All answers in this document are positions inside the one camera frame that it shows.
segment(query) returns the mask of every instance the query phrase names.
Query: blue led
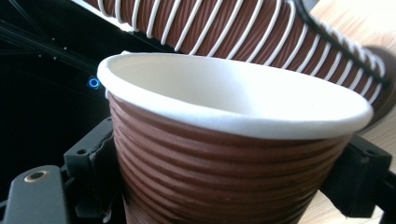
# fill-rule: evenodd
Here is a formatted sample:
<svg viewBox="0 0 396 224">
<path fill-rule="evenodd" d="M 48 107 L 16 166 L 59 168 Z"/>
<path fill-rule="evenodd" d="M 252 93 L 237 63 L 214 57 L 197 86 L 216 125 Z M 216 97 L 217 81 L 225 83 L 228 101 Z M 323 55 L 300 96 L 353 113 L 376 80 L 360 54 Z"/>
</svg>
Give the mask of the blue led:
<svg viewBox="0 0 396 224">
<path fill-rule="evenodd" d="M 87 86 L 92 88 L 92 89 L 97 90 L 100 87 L 100 81 L 99 81 L 99 79 L 97 77 L 90 77 L 88 79 Z"/>
</svg>

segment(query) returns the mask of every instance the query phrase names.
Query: wooden table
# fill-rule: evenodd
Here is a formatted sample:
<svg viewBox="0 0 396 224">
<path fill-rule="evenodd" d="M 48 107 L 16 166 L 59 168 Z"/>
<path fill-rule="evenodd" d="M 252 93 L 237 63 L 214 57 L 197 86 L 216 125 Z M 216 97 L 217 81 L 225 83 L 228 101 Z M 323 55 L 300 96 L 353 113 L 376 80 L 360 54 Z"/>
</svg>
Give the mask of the wooden table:
<svg viewBox="0 0 396 224">
<path fill-rule="evenodd" d="M 395 9 L 394 0 L 320 0 L 311 14 L 361 45 L 380 46 L 396 56 Z M 361 136 L 396 158 L 396 109 L 372 130 L 361 133 Z M 395 159 L 390 170 L 396 173 Z M 376 224 L 379 223 L 381 215 L 382 211 L 376 208 L 372 218 L 344 217 L 326 196 L 319 192 L 300 223 Z"/>
</svg>

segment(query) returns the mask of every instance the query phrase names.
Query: brown paper cup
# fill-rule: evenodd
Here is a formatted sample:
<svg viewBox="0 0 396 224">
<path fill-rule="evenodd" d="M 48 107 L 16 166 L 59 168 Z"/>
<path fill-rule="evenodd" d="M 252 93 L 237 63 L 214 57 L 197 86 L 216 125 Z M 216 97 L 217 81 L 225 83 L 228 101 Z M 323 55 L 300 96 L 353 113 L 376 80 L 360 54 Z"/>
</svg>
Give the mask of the brown paper cup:
<svg viewBox="0 0 396 224">
<path fill-rule="evenodd" d="M 296 223 L 350 136 L 357 93 L 251 63 L 104 60 L 128 223 Z"/>
</svg>

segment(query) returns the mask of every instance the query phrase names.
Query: white cup rim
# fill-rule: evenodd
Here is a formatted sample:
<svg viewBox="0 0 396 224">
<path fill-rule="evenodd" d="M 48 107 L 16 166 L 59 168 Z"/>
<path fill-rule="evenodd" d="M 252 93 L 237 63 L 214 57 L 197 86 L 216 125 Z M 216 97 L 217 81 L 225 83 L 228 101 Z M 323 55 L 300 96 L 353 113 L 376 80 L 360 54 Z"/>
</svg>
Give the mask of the white cup rim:
<svg viewBox="0 0 396 224">
<path fill-rule="evenodd" d="M 115 96 L 155 114 L 249 137 L 338 137 L 359 131 L 373 116 L 371 105 L 354 91 L 253 63 L 179 54 L 121 54 L 100 63 L 98 78 Z M 192 96 L 186 96 L 190 90 Z M 238 103 L 217 101 L 224 98 L 222 94 L 230 94 Z"/>
</svg>

